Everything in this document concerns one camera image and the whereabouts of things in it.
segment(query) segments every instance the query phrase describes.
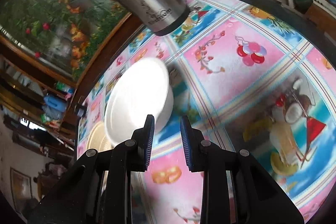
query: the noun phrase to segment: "picture frame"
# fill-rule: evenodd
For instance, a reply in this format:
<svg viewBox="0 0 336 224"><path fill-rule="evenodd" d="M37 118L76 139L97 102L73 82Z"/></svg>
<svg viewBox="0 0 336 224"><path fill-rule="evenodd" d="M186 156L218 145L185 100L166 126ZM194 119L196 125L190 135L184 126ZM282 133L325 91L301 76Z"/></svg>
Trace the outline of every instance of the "picture frame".
<svg viewBox="0 0 336 224"><path fill-rule="evenodd" d="M14 208L18 213L22 213L26 206L26 201L33 197L31 177L11 167L10 189Z"/></svg>

